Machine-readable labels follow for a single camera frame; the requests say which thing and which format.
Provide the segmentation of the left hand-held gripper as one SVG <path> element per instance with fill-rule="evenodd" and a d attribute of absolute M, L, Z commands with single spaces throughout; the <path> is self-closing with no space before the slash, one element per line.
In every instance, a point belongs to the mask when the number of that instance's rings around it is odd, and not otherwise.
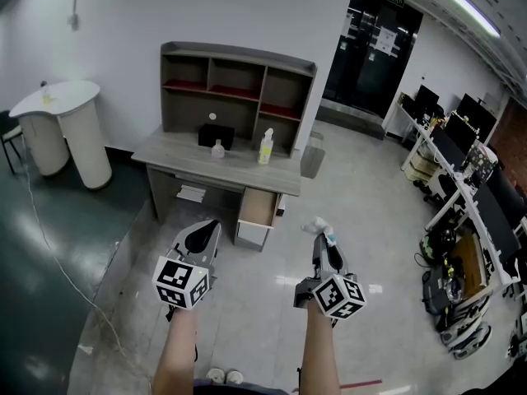
<path fill-rule="evenodd" d="M 217 220 L 181 230 L 167 255 L 159 257 L 152 284 L 159 300 L 176 309 L 193 309 L 211 289 L 222 226 Z"/>

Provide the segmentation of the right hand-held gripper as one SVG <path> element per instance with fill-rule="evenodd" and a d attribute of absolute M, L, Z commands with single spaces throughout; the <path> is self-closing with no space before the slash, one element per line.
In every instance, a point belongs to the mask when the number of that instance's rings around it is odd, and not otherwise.
<path fill-rule="evenodd" d="M 366 306 L 366 297 L 357 276 L 348 269 L 340 247 L 330 244 L 323 233 L 316 236 L 312 253 L 314 275 L 295 287 L 294 307 L 305 309 L 315 300 L 322 314 L 332 320 L 347 320 Z"/>

